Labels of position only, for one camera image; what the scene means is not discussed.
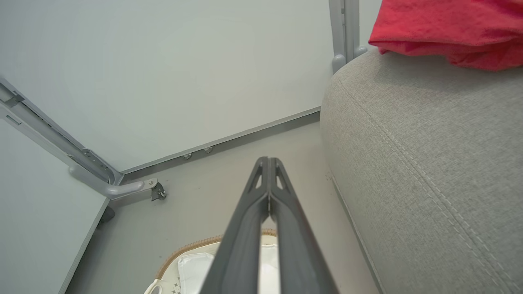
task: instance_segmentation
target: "red fabric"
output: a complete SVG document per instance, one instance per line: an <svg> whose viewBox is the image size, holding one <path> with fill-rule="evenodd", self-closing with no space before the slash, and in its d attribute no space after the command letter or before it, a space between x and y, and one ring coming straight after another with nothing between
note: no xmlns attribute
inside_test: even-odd
<svg viewBox="0 0 523 294"><path fill-rule="evenodd" d="M369 44L457 66L523 65L523 0L383 0Z"/></svg>

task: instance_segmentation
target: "brown stitched rim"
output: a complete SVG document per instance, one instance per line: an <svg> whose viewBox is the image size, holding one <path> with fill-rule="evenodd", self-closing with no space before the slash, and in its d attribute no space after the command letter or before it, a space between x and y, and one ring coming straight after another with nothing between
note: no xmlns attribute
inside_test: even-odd
<svg viewBox="0 0 523 294"><path fill-rule="evenodd" d="M273 230L273 229L263 229L261 231L261 234L262 235L265 235L265 236L273 236L273 237L277 237L277 232L276 230ZM212 237L212 238L208 238L208 239L205 239L205 240L200 240L198 242L195 242L195 243L191 243L189 245L185 245L183 246L182 248L176 250L173 254L171 254L169 256L169 258L162 264L162 266L160 267L160 269L158 270L158 272L156 273L156 277L155 279L162 279L165 271L167 270L167 268L169 267L169 265L177 258L179 257L181 254L187 252L187 251L190 251L190 250L193 250L193 249L196 249L198 247L203 247L203 246L207 246L207 245L210 245L210 244L214 244L214 243L218 243L218 242L221 242L222 241L222 237L223 235L219 235L219 236L216 236L216 237Z"/></svg>

